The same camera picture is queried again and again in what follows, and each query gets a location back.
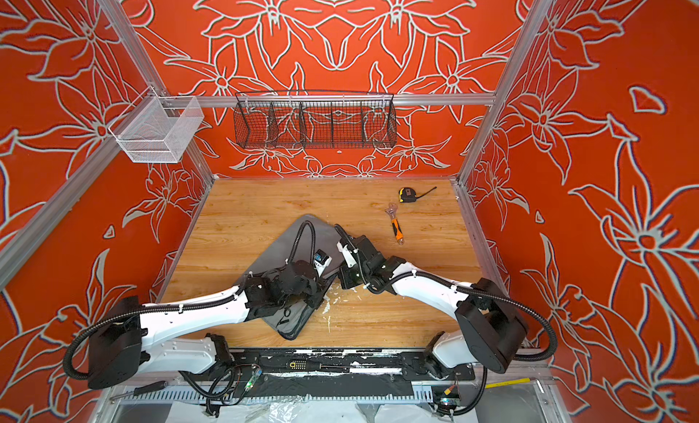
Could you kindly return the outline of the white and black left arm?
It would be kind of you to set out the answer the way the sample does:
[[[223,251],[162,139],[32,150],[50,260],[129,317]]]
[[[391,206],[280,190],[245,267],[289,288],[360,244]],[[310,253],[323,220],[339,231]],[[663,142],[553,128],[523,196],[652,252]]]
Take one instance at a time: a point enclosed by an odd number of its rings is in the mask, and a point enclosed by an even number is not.
[[[80,332],[62,361],[64,373],[91,390],[149,372],[203,373],[225,364],[225,339],[189,340],[206,329],[265,321],[284,339],[300,335],[322,305],[343,256],[335,230],[313,216],[294,222],[230,287],[169,304],[116,303]]]

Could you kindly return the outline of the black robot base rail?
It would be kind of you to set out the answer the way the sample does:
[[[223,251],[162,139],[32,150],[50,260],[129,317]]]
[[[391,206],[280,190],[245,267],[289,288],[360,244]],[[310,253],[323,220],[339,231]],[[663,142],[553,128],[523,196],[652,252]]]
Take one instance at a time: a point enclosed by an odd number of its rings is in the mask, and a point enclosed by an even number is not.
[[[227,368],[248,375],[254,368],[264,376],[319,377],[331,374],[388,375],[407,381],[474,381],[473,365],[445,368],[421,348],[243,348],[230,352],[229,363],[216,363],[196,381],[212,380]]]

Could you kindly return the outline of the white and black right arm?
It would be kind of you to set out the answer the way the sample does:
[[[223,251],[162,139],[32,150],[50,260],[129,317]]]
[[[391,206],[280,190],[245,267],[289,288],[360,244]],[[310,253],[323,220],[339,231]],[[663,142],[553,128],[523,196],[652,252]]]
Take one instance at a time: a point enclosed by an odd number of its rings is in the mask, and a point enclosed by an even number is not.
[[[466,284],[440,277],[401,257],[384,257],[367,237],[353,237],[340,225],[334,228],[346,263],[343,284],[347,288],[363,285],[374,295],[408,297],[456,321],[459,330],[438,335],[429,351],[444,368],[478,363],[503,374],[513,361],[546,361],[558,349],[559,340],[550,321],[504,295],[493,281],[482,278]],[[545,349],[520,352],[528,334],[524,315],[542,326],[548,337]]]

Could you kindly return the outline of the grey zippered laptop bag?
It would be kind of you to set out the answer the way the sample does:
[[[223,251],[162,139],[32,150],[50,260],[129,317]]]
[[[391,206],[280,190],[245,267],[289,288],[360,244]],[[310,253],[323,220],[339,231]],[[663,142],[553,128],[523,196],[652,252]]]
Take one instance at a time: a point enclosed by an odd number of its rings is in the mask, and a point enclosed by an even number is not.
[[[323,278],[340,276],[345,264],[337,248],[340,235],[330,224],[307,214],[298,218],[278,237],[238,280],[244,285],[248,277],[273,268],[281,268],[297,260],[306,260],[315,266]],[[306,305],[300,297],[293,297],[283,308],[250,308],[250,319],[263,319],[280,336],[294,340],[300,335],[312,314],[324,303],[325,293],[318,308]]]

